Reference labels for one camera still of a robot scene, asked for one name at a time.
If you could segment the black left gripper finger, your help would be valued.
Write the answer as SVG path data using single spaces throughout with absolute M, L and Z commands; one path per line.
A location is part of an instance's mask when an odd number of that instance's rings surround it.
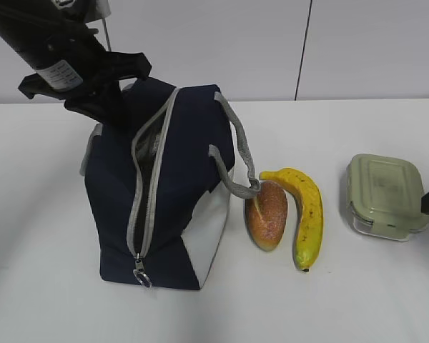
M 132 124 L 118 81 L 109 82 L 89 94 L 67 99 L 64 107 L 121 132 L 129 131 Z

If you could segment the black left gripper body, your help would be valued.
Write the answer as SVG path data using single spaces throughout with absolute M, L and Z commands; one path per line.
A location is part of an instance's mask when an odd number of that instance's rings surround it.
M 92 35 L 52 34 L 19 56 L 34 70 L 18 87 L 28 99 L 36 95 L 75 99 L 116 81 L 146 79 L 152 70 L 143 53 L 107 51 Z

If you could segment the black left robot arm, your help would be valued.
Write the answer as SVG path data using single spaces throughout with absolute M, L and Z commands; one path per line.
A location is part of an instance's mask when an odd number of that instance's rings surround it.
M 146 79 L 143 53 L 108 51 L 86 25 L 89 1 L 0 1 L 0 37 L 34 70 L 19 91 L 62 100 L 64 107 L 128 130 L 132 114 L 120 81 Z

